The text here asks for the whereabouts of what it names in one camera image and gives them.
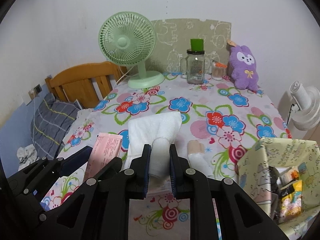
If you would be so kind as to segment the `pink packet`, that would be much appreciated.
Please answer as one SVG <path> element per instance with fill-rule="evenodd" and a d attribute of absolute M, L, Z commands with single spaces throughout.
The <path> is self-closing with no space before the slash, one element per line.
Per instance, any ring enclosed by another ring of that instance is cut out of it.
<path fill-rule="evenodd" d="M 94 177 L 113 158 L 119 156 L 122 140 L 122 135 L 99 133 L 88 159 L 84 181 Z"/>

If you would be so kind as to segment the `beige bandage roll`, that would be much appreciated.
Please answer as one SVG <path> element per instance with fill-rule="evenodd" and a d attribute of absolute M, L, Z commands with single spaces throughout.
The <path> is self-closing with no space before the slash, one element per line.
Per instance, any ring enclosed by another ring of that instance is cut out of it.
<path fill-rule="evenodd" d="M 187 143 L 187 155 L 191 168 L 202 172 L 207 177 L 213 175 L 213 171 L 204 157 L 204 144 L 198 140 L 190 140 Z"/>

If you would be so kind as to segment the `white bag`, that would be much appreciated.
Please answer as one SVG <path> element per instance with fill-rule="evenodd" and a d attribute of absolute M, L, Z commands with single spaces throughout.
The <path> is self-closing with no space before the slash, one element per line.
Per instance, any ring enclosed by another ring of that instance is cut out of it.
<path fill-rule="evenodd" d="M 164 179 L 169 175 L 170 142 L 167 138 L 156 138 L 151 146 L 149 175 Z"/>

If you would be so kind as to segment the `white towel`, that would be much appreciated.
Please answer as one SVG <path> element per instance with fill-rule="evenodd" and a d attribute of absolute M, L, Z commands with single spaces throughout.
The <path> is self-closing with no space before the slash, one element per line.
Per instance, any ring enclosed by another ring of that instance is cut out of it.
<path fill-rule="evenodd" d="M 156 138 L 167 138 L 170 145 L 175 142 L 182 124 L 180 112 L 167 112 L 130 120 L 128 123 L 129 148 L 124 167 L 142 155 L 145 145 L 152 146 Z"/>

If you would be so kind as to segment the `black plastic bag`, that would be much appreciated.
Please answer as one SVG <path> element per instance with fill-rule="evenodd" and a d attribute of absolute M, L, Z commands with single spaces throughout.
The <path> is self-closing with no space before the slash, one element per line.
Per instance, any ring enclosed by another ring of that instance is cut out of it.
<path fill-rule="evenodd" d="M 278 207 L 278 200 L 279 200 L 279 194 L 280 194 L 280 189 L 277 184 L 277 180 L 279 178 L 279 172 L 273 166 L 269 166 L 269 172 L 270 172 L 270 183 L 271 183 L 271 213 L 270 213 L 270 217 L 271 217 L 271 219 L 274 219 L 274 216 L 276 214 L 276 210 Z"/>

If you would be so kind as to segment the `grey plaid pillow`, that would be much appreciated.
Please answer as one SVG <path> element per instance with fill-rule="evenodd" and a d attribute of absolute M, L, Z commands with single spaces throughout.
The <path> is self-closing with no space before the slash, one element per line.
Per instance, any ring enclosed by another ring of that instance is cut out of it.
<path fill-rule="evenodd" d="M 54 159 L 65 146 L 64 137 L 77 118 L 80 109 L 76 104 L 56 100 L 48 93 L 36 109 L 31 121 L 31 139 L 42 158 Z"/>

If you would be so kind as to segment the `yellow cartoon storage box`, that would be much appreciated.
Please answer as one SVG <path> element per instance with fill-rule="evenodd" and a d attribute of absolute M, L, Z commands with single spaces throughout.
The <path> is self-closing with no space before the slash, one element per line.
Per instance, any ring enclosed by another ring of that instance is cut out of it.
<path fill-rule="evenodd" d="M 238 161 L 239 186 L 270 216 L 269 168 L 297 167 L 302 180 L 302 213 L 279 227 L 289 239 L 298 239 L 319 213 L 319 146 L 315 141 L 262 138 Z"/>

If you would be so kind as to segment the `floral tablecloth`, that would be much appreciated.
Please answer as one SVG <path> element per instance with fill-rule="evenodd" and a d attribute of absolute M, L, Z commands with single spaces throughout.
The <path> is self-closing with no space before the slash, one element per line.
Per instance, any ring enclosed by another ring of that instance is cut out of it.
<path fill-rule="evenodd" d="M 182 126 L 175 145 L 187 158 L 187 143 L 204 144 L 204 157 L 214 179 L 236 180 L 236 162 L 262 137 L 292 138 L 278 110 L 261 89 L 238 90 L 229 77 L 221 81 L 207 76 L 202 85 L 190 85 L 179 73 L 164 73 L 159 86 L 130 89 L 120 83 L 93 109 L 78 112 L 63 139 L 59 157 L 67 158 L 86 145 L 93 146 L 101 133 L 123 137 L 120 158 L 125 162 L 129 146 L 128 123 L 134 118 L 180 112 Z M 86 163 L 68 177 L 59 178 L 41 201 L 45 210 L 60 206 L 82 184 Z M 144 200 L 132 200 L 129 239 L 189 239 L 188 200 L 176 200 L 170 178 Z"/>

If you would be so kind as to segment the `cotton swab jar orange lid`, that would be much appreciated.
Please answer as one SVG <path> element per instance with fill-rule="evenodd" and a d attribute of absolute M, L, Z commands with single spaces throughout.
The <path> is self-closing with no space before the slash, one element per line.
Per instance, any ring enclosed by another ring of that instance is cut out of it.
<path fill-rule="evenodd" d="M 227 65 L 213 61 L 212 62 L 212 78 L 214 80 L 222 80 L 223 76 L 225 76 L 227 70 Z"/>

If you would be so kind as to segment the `white standing fan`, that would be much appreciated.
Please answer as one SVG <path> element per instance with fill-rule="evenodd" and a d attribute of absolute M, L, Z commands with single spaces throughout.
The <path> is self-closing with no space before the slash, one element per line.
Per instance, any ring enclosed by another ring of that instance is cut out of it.
<path fill-rule="evenodd" d="M 290 94 L 295 103 L 288 120 L 300 131 L 314 128 L 319 123 L 319 90 L 314 86 L 305 88 L 295 81 L 290 86 Z"/>

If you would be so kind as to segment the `purple plush bunny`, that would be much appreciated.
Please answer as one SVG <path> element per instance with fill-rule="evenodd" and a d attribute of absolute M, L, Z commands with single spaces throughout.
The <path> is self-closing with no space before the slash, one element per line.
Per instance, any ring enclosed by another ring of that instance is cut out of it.
<path fill-rule="evenodd" d="M 259 75 L 257 64 L 251 50 L 247 46 L 231 46 L 229 63 L 232 66 L 231 77 L 237 89 L 258 90 Z"/>

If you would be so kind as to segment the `green patterned backboard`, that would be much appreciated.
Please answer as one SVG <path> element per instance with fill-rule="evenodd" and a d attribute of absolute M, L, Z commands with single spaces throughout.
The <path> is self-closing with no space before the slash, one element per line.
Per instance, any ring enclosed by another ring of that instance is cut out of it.
<path fill-rule="evenodd" d="M 227 64 L 229 51 L 227 41 L 231 38 L 232 24 L 218 20 L 196 18 L 175 18 L 154 20 L 157 41 L 152 55 L 146 61 L 147 70 L 177 72 L 181 59 L 190 49 L 190 41 L 199 38 L 204 41 L 205 71 L 211 74 L 212 62 Z"/>

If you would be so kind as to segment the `green cup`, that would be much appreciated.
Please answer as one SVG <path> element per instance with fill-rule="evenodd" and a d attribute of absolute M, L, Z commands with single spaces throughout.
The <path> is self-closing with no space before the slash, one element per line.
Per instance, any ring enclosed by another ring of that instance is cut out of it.
<path fill-rule="evenodd" d="M 192 38 L 190 40 L 191 51 L 204 51 L 204 40 L 201 38 Z"/>

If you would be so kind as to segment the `orange plush hang tag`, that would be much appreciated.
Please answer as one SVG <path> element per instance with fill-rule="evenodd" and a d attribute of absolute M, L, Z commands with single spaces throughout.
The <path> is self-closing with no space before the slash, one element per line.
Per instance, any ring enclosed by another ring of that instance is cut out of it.
<path fill-rule="evenodd" d="M 237 44 L 235 42 L 231 41 L 231 40 L 227 40 L 227 43 L 232 47 L 236 47 L 237 46 Z"/>

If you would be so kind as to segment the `wall power socket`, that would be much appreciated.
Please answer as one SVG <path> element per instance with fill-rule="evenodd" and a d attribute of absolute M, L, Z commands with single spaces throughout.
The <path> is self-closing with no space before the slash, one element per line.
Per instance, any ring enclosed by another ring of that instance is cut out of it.
<path fill-rule="evenodd" d="M 40 85 L 36 85 L 35 87 L 34 87 L 34 94 L 35 95 L 38 95 L 39 93 L 41 93 L 42 92 L 42 87 L 40 86 Z"/>

